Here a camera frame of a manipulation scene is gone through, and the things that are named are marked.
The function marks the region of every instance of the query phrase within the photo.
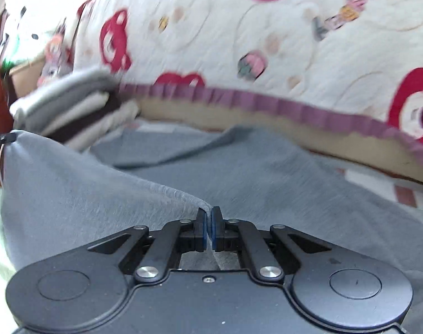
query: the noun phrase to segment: gray fabric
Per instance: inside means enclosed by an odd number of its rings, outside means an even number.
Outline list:
[[[91,154],[124,172],[31,134],[6,146],[1,213],[17,267],[133,224],[157,229],[198,206],[220,205],[226,218],[260,229],[286,224],[398,267],[415,290],[405,326],[423,334],[423,223],[282,137],[240,127],[125,130]],[[190,259],[199,268],[236,266],[235,256],[210,251]]]
[[[1,217],[16,269],[136,224],[157,230],[166,221],[194,218],[198,207],[211,209],[198,198],[113,170],[44,137],[21,132],[4,148]]]
[[[260,229],[286,224],[398,267],[415,291],[406,328],[423,334],[423,224],[282,137],[241,127],[223,134],[124,131],[91,152],[105,164],[219,205],[226,218]]]
[[[46,84],[10,107],[14,116],[14,128],[40,133],[61,114],[82,101],[90,93],[112,91],[117,81],[106,70],[95,67],[76,71]]]

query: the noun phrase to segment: white quilt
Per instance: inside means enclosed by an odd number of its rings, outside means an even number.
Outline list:
[[[74,69],[105,64],[125,90],[193,86],[168,97],[423,151],[423,0],[90,0],[66,43]]]

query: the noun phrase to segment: small screw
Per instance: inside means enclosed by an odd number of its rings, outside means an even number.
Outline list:
[[[206,284],[213,284],[216,281],[216,279],[213,276],[205,276],[202,279],[202,281],[205,282]]]
[[[157,274],[159,274],[159,270],[154,266],[142,266],[137,269],[137,275],[140,277],[152,278],[156,277]]]
[[[260,275],[263,277],[278,277],[281,275],[281,269],[276,266],[265,266],[260,269]]]

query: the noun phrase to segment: circular cap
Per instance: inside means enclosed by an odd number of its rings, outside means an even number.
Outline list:
[[[137,275],[140,277],[151,278],[156,277],[159,274],[154,266],[142,266],[137,269]]]
[[[213,284],[216,281],[216,279],[213,276],[205,276],[202,279],[202,281],[205,282],[206,284]]]
[[[46,299],[66,301],[78,298],[89,284],[89,278],[79,271],[56,271],[40,279],[38,291]]]
[[[338,271],[330,277],[329,283],[338,295],[357,300],[372,298],[382,288],[375,275],[357,269]]]
[[[281,275],[281,269],[276,266],[265,266],[260,269],[260,275],[264,277],[278,277]]]
[[[312,317],[363,331],[398,321],[413,298],[411,284],[399,270],[338,247],[304,258],[291,293]]]

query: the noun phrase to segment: folded towel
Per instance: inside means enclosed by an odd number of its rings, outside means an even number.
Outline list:
[[[108,92],[94,92],[84,98],[81,102],[70,108],[67,112],[60,114],[44,130],[41,135],[47,137],[58,128],[64,127],[70,122],[89,115],[100,108],[103,108],[110,98]]]
[[[111,94],[104,107],[84,117],[75,119],[64,127],[57,129],[55,132],[48,134],[47,137],[54,141],[65,143],[80,133],[83,129],[88,128],[97,121],[101,120],[105,115],[119,109],[120,104],[121,102],[119,99],[114,94]]]
[[[122,104],[116,111],[104,116],[100,121],[86,128],[64,145],[82,151],[94,144],[97,139],[104,136],[123,123],[132,121],[139,114],[139,106],[135,100]]]
[[[14,128],[41,133],[61,112],[67,111],[90,93],[112,91],[117,81],[104,68],[94,67],[73,72],[42,86],[10,106]]]

